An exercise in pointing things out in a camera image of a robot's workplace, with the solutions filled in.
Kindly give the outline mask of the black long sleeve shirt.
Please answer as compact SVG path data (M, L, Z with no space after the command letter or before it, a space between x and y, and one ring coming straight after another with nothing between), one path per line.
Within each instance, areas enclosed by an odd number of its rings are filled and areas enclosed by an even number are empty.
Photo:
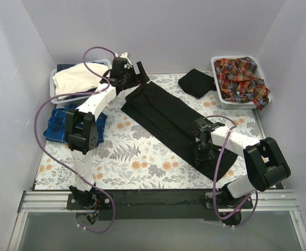
M212 150L213 158L199 165L195 161L191 124L202 117L200 113L153 82L128 94L121 110L190 166L209 179L214 178L220 153L217 146Z

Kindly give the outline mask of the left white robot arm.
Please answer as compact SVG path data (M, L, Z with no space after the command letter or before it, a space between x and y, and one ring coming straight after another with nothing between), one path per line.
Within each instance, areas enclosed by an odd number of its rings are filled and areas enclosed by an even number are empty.
M70 207L86 210L110 208L109 198L93 188L92 150L100 134L96 121L121 91L149 82L142 62L137 62L137 67L139 70L136 72L127 58L115 57L111 69L103 74L95 93L66 114L64 136L71 150L76 174L75 183L70 186Z

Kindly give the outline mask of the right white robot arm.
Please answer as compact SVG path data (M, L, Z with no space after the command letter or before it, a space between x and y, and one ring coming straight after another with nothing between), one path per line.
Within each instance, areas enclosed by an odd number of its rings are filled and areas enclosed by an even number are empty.
M227 183L220 193L209 196L212 204L236 207L247 195L255 191L266 191L287 179L291 170L277 142L270 137L259 140L235 132L221 122L212 123L207 118L199 118L192 125L195 135L195 167L208 168L212 163L220 166L224 153L233 153L245 161L246 175Z

